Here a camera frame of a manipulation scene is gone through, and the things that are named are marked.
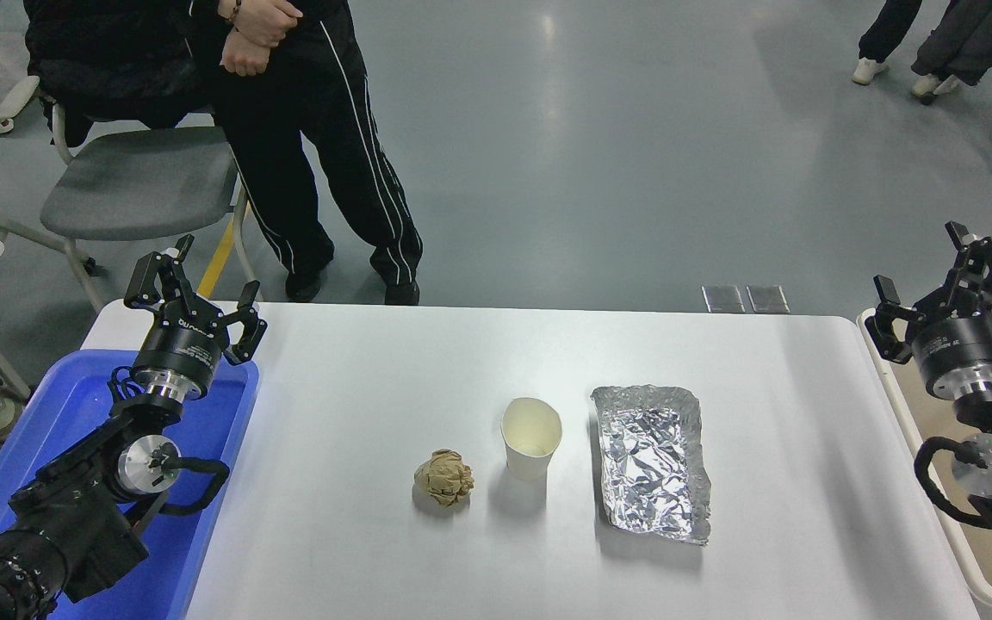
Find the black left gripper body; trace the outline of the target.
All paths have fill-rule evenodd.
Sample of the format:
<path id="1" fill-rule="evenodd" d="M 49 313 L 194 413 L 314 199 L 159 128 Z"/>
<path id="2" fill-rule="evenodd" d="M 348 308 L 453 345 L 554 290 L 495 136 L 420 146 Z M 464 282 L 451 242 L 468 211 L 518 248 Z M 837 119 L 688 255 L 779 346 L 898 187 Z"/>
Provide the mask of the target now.
<path id="1" fill-rule="evenodd" d="M 133 363 L 133 381 L 143 388 L 173 378 L 181 391 L 208 391 L 229 340 L 218 325 L 220 310 L 155 310 L 151 328 Z"/>

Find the person's left hand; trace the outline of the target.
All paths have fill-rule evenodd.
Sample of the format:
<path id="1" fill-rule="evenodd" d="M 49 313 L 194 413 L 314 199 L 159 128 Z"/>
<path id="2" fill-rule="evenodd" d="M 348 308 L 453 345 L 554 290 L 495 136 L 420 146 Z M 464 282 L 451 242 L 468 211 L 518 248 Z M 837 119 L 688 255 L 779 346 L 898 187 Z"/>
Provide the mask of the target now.
<path id="1" fill-rule="evenodd" d="M 267 71 L 270 55 L 271 47 L 260 46 L 232 30 L 226 36 L 218 65 L 236 76 L 259 76 Z"/>

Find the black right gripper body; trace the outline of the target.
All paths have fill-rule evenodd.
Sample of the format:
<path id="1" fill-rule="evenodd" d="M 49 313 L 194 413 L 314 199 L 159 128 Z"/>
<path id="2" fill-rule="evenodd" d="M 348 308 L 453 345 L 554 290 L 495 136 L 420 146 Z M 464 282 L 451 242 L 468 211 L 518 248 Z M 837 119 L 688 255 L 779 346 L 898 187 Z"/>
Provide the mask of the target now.
<path id="1" fill-rule="evenodd" d="M 992 315 L 915 328 L 912 354 L 929 393 L 992 391 Z"/>

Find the person's right hand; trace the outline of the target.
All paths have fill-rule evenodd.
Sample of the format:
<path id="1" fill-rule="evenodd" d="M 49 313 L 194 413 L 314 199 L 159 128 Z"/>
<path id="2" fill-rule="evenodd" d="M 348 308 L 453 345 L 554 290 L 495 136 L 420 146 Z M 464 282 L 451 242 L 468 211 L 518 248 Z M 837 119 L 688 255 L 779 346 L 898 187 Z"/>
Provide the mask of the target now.
<path id="1" fill-rule="evenodd" d="M 238 32 L 260 46 L 278 47 L 303 13 L 288 1 L 236 1 L 229 20 Z"/>

